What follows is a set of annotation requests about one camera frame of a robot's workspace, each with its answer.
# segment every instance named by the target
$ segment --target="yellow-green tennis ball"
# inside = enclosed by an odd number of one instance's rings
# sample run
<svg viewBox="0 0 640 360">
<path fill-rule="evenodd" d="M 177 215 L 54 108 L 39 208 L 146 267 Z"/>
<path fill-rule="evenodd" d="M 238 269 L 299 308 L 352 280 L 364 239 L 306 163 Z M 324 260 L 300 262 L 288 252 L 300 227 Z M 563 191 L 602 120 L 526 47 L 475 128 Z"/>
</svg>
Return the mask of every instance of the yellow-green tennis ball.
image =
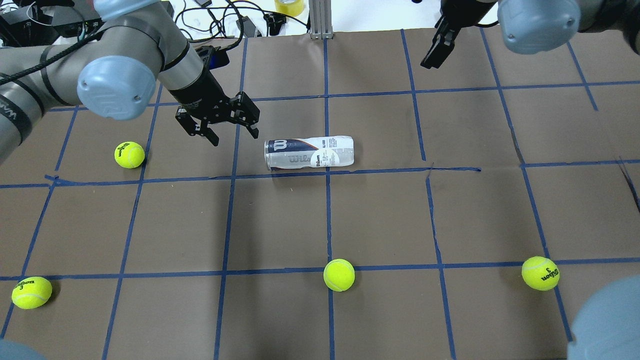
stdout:
<svg viewBox="0 0 640 360">
<path fill-rule="evenodd" d="M 51 291 L 49 280 L 39 276 L 28 277 L 13 288 L 11 300 L 21 309 L 35 309 L 49 300 Z"/>
<path fill-rule="evenodd" d="M 553 261 L 534 256 L 522 264 L 522 279 L 531 288 L 547 291 L 558 285 L 560 271 Z"/>
<path fill-rule="evenodd" d="M 124 142 L 118 145 L 113 156 L 121 167 L 136 168 L 145 161 L 145 150 L 136 142 Z"/>
<path fill-rule="evenodd" d="M 324 267 L 324 283 L 333 291 L 348 290 L 356 280 L 353 265 L 345 259 L 335 259 Z"/>
</svg>

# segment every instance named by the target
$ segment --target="cylindrical can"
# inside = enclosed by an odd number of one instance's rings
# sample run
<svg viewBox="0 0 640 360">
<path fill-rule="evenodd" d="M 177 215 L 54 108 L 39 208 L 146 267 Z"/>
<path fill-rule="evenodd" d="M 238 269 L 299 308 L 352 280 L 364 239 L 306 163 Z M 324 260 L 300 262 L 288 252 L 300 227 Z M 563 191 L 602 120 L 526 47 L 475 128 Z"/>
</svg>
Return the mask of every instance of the cylindrical can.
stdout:
<svg viewBox="0 0 640 360">
<path fill-rule="evenodd" d="M 353 139 L 326 136 L 264 142 L 264 160 L 270 170 L 345 167 L 353 164 Z"/>
</svg>

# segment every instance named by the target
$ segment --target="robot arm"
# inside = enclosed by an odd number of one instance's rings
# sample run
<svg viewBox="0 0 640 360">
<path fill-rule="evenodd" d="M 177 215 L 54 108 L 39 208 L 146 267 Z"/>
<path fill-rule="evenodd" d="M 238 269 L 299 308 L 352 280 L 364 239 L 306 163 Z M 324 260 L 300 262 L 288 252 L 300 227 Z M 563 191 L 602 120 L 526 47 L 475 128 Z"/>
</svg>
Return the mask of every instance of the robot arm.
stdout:
<svg viewBox="0 0 640 360">
<path fill-rule="evenodd" d="M 475 26 L 498 1 L 442 0 L 433 45 L 420 63 L 439 68 L 454 49 L 460 29 Z M 500 0 L 498 20 L 509 50 L 535 54 L 559 47 L 578 31 L 618 29 L 640 49 L 640 0 Z"/>
<path fill-rule="evenodd" d="M 207 125 L 229 121 L 257 137 L 260 111 L 245 93 L 225 95 L 159 0 L 94 0 L 93 5 L 106 21 L 94 35 L 97 42 L 77 44 L 68 55 L 68 45 L 0 49 L 0 163 L 55 106 L 82 103 L 117 120 L 140 116 L 156 78 L 181 103 L 177 119 L 190 135 L 217 145 Z M 59 54 L 65 56 L 36 68 Z M 10 77 L 25 68 L 33 73 Z"/>
</svg>

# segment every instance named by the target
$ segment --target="blue grid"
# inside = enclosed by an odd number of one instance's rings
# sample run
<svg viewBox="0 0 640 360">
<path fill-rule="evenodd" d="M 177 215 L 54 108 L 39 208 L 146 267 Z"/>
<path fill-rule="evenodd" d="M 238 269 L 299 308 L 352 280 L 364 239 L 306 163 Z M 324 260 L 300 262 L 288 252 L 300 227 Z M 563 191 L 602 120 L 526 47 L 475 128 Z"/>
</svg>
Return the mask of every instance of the blue grid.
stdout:
<svg viewBox="0 0 640 360">
<path fill-rule="evenodd" d="M 329 94 L 329 84 L 328 84 L 328 46 L 327 40 L 324 40 L 324 94 L 323 95 L 311 95 L 311 96 L 290 96 L 290 97 L 270 97 L 270 98 L 259 98 L 254 101 L 285 101 L 285 100 L 296 100 L 296 99 L 316 99 L 316 98 L 324 98 L 324 110 L 325 110 L 325 136 L 329 136 L 330 128 L 329 128 L 329 100 L 334 97 L 360 97 L 360 96 L 379 96 L 379 95 L 412 95 L 413 99 L 413 107 L 415 114 L 415 121 L 417 125 L 417 131 L 419 134 L 419 145 L 420 145 L 420 153 L 422 155 L 422 159 L 424 161 L 427 160 L 426 154 L 424 152 L 424 144 L 421 136 L 421 126 L 420 126 L 420 115 L 417 106 L 417 98 L 416 94 L 425 94 L 425 93 L 438 93 L 438 92 L 475 92 L 475 91 L 498 91 L 501 99 L 502 106 L 504 108 L 504 113 L 507 119 L 507 125 L 511 130 L 511 135 L 513 138 L 514 147 L 520 158 L 520 169 L 522 171 L 522 175 L 524 178 L 524 182 L 527 188 L 527 192 L 529 194 L 529 199 L 531 202 L 532 212 L 536 221 L 536 225 L 538 228 L 538 232 L 540 235 L 541 245 L 546 257 L 550 257 L 550 253 L 547 247 L 545 235 L 543 232 L 543 226 L 540 221 L 540 217 L 538 214 L 538 209 L 536 205 L 536 201 L 534 198 L 533 191 L 531 189 L 531 184 L 529 182 L 529 176 L 527 174 L 528 168 L 537 168 L 537 167 L 572 167 L 572 166 L 588 166 L 588 165 L 616 165 L 620 163 L 628 163 L 628 164 L 636 164 L 640 163 L 640 160 L 610 160 L 610 161 L 579 161 L 573 163 L 526 163 L 522 153 L 520 152 L 516 131 L 514 129 L 513 123 L 511 122 L 511 117 L 509 114 L 508 106 L 506 104 L 506 100 L 504 98 L 503 90 L 518 90 L 518 89 L 530 89 L 530 88 L 565 88 L 565 87 L 584 87 L 586 93 L 589 97 L 593 105 L 594 110 L 598 110 L 598 106 L 591 94 L 590 87 L 591 86 L 613 86 L 613 85 L 638 85 L 640 81 L 612 81 L 612 82 L 599 82 L 599 83 L 589 83 L 585 78 L 582 69 L 580 67 L 579 61 L 571 47 L 570 44 L 567 44 L 570 54 L 575 62 L 576 69 L 580 74 L 580 78 L 582 83 L 568 83 L 568 84 L 556 84 L 556 85 L 519 85 L 519 86 L 501 86 L 500 79 L 498 77 L 495 64 L 493 62 L 492 54 L 488 46 L 488 42 L 485 36 L 485 33 L 482 29 L 480 29 L 484 46 L 486 49 L 486 54 L 489 59 L 493 75 L 495 78 L 496 86 L 486 86 L 486 87 L 476 87 L 476 88 L 443 88 L 443 89 L 428 89 L 428 90 L 417 90 L 415 89 L 415 83 L 413 81 L 413 70 L 409 57 L 409 50 L 406 43 L 406 37 L 404 30 L 400 31 L 401 39 L 403 41 L 404 53 L 406 56 L 407 69 L 409 73 L 411 90 L 407 91 L 396 91 L 396 92 L 369 92 L 369 93 L 353 93 L 353 94 Z M 244 49 L 243 49 L 243 64 L 241 71 L 241 85 L 240 90 L 244 87 L 244 72 L 246 68 L 246 52 L 247 52 L 248 42 L 244 41 Z M 150 126 L 147 148 L 148 152 L 150 149 L 150 144 L 153 137 L 154 126 L 157 116 L 158 107 L 160 106 L 176 106 L 177 102 L 160 102 L 161 93 L 163 91 L 162 86 L 160 86 L 156 101 L 154 104 L 149 104 L 150 107 L 154 108 L 154 114 L 152 118 L 152 123 Z M 60 164 L 62 162 L 64 152 L 67 146 L 67 142 L 71 131 L 74 126 L 74 121 L 76 119 L 77 113 L 79 111 L 86 111 L 87 109 L 84 107 L 75 108 L 57 108 L 51 111 L 55 112 L 63 112 L 63 111 L 71 111 L 72 118 L 66 133 L 65 140 L 63 142 L 63 146 L 60 151 L 60 156 L 58 158 L 58 162 L 56 164 L 56 171 L 59 170 Z M 115 320 L 115 315 L 118 307 L 118 299 L 120 295 L 120 289 L 122 286 L 122 281 L 124 279 L 133 279 L 133 278 L 158 278 L 158 277 L 210 277 L 210 276 L 220 276 L 221 277 L 221 286 L 220 286 L 220 296 L 219 296 L 219 305 L 218 305 L 218 322 L 216 324 L 216 339 L 215 339 L 215 347 L 214 347 L 214 359 L 219 358 L 220 351 L 220 338 L 221 332 L 223 330 L 223 306 L 224 306 L 224 298 L 225 298 L 225 286 L 226 286 L 226 278 L 227 276 L 239 276 L 239 275 L 257 275 L 257 274 L 292 274 L 292 273 L 321 273 L 323 268 L 320 267 L 310 267 L 310 268 L 274 268 L 274 269 L 258 269 L 258 270 L 227 270 L 228 263 L 228 250 L 229 250 L 229 242 L 230 242 L 230 232 L 231 232 L 231 223 L 232 223 L 232 215 L 233 215 L 233 203 L 234 203 L 234 192 L 235 192 L 235 182 L 237 179 L 261 179 L 261 178 L 269 178 L 269 177 L 305 177 L 305 176 L 325 176 L 326 178 L 326 216 L 327 216 L 327 260 L 330 261 L 333 259 L 332 253 L 332 228 L 331 228 L 331 177 L 332 176 L 348 176 L 351 174 L 383 174 L 383 173 L 406 173 L 406 172 L 430 172 L 432 170 L 436 171 L 471 171 L 471 172 L 479 172 L 480 168 L 475 167 L 454 167 L 454 168 L 438 168 L 438 167 L 414 167 L 414 168 L 389 168 L 389 169 L 375 169 L 375 170 L 332 170 L 327 168 L 325 171 L 309 171 L 309 172 L 300 172 L 300 173 L 280 173 L 280 174 L 256 174 L 256 175 L 247 175 L 247 176 L 238 176 L 236 175 L 237 170 L 237 161 L 238 161 L 238 149 L 239 149 L 239 131 L 240 128 L 236 127 L 236 142 L 234 148 L 234 162 L 232 168 L 231 176 L 219 176 L 219 177 L 181 177 L 181 178 L 166 178 L 166 179 L 145 179 L 145 169 L 146 163 L 142 166 L 142 171 L 140 174 L 140 178 L 137 181 L 105 181 L 105 182 L 74 182 L 67 181 L 64 179 L 60 179 L 58 177 L 46 176 L 45 178 L 49 180 L 48 183 L 36 183 L 36 184 L 5 184 L 0 185 L 0 189 L 3 188 L 48 188 L 49 193 L 47 195 L 46 201 L 43 205 L 40 217 L 38 219 L 36 228 L 33 233 L 33 237 L 31 239 L 31 243 L 29 244 L 29 250 L 27 256 L 25 258 L 22 272 L 20 275 L 16 276 L 0 276 L 0 281 L 18 281 L 23 278 L 26 273 L 26 269 L 29 264 L 29 259 L 31 257 L 31 252 L 35 246 L 36 239 L 38 237 L 38 232 L 40 230 L 40 226 L 42 224 L 42 220 L 47 211 L 47 207 L 49 205 L 49 201 L 54 192 L 55 187 L 66 187 L 66 186 L 118 186 L 125 184 L 137 184 L 138 191 L 136 193 L 136 198 L 134 201 L 134 207 L 132 209 L 131 221 L 129 224 L 129 230 L 127 232 L 127 239 L 125 242 L 124 253 L 122 256 L 122 262 L 120 271 L 117 274 L 68 274 L 68 275 L 50 275 L 47 278 L 52 280 L 62 280 L 62 279 L 117 279 L 118 284 L 116 287 L 116 293 L 113 301 L 113 307 L 111 311 L 111 316 L 109 319 L 108 325 L 108 333 L 104 343 L 104 350 L 102 354 L 103 360 L 107 358 L 109 342 L 111 339 L 111 333 L 113 331 L 113 322 Z M 227 213 L 227 230 L 225 233 L 225 250 L 223 255 L 223 268 L 222 271 L 201 271 L 201 272 L 161 272 L 161 273 L 125 273 L 125 266 L 127 262 L 127 255 L 129 250 L 129 243 L 131 241 L 131 234 L 136 218 L 136 212 L 138 208 L 138 202 L 140 199 L 140 195 L 143 189 L 143 185 L 145 183 L 168 183 L 174 181 L 218 181 L 218 180 L 230 180 L 230 193 L 229 193 L 229 205 L 228 205 L 228 213 Z M 456 359 L 456 349 L 454 342 L 454 329 L 452 328 L 451 323 L 451 314 L 449 311 L 449 301 L 447 298 L 447 287 L 445 281 L 445 270 L 446 269 L 456 269 L 456 268 L 501 268 L 501 267 L 518 267 L 522 265 L 522 262 L 495 262 L 495 263 L 444 263 L 442 261 L 442 255 L 440 253 L 440 249 L 438 246 L 437 240 L 437 231 L 436 224 L 434 219 L 434 204 L 433 204 L 433 194 L 431 192 L 431 183 L 427 176 L 426 179 L 426 193 L 428 198 L 428 206 L 429 206 L 429 214 L 431 218 L 431 226 L 433 231 L 434 238 L 434 246 L 436 252 L 436 260 L 435 264 L 407 264 L 407 265 L 381 265 L 381 266 L 355 266 L 355 270 L 359 272 L 366 271 L 394 271 L 394 270 L 438 270 L 440 274 L 440 285 L 442 292 L 442 300 L 444 306 L 445 313 L 445 322 L 447 327 L 447 336 L 449 339 L 449 348 L 451 352 L 452 359 Z M 602 259 L 557 259 L 555 262 L 558 265 L 581 265 L 581 264 L 611 264 L 611 263 L 640 263 L 640 258 L 602 258 Z M 566 337 L 568 341 L 571 341 L 572 335 L 569 329 L 568 321 L 566 319 L 566 314 L 564 311 L 564 305 L 561 297 L 561 292 L 558 287 L 555 288 L 556 299 L 559 307 L 559 311 L 562 317 L 562 322 L 565 328 Z M 2 332 L 0 332 L 0 338 L 3 338 L 6 334 L 6 330 L 8 324 L 10 323 L 11 316 L 13 312 L 13 304 L 10 305 L 8 313 L 6 315 Z M 328 312 L 329 312 L 329 344 L 330 344 L 330 358 L 332 360 L 335 359 L 335 341 L 334 341 L 334 322 L 333 322 L 333 292 L 328 291 Z"/>
</svg>

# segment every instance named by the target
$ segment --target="white cable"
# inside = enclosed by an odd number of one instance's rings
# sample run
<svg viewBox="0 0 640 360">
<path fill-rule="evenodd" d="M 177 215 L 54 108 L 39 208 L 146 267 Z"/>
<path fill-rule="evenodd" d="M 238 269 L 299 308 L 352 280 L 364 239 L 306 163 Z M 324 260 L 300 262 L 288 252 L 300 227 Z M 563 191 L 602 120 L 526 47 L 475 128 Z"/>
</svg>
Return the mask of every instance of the white cable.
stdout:
<svg viewBox="0 0 640 360">
<path fill-rule="evenodd" d="M 33 18 L 31 17 L 31 9 L 33 8 L 33 5 L 36 5 L 36 2 L 35 2 L 35 1 L 34 1 L 34 2 L 32 2 L 32 3 L 31 3 L 31 5 L 29 5 L 29 6 L 27 7 L 27 17 L 29 18 L 29 20 L 31 20 L 31 21 L 33 21 L 33 22 L 35 22 L 36 24 L 40 24 L 40 25 L 44 25 L 44 26 L 50 26 L 50 27 L 53 27 L 53 25 L 51 25 L 51 24 L 43 24 L 43 23 L 41 23 L 41 22 L 38 22 L 38 21 L 36 21 L 36 20 L 33 20 Z"/>
</svg>

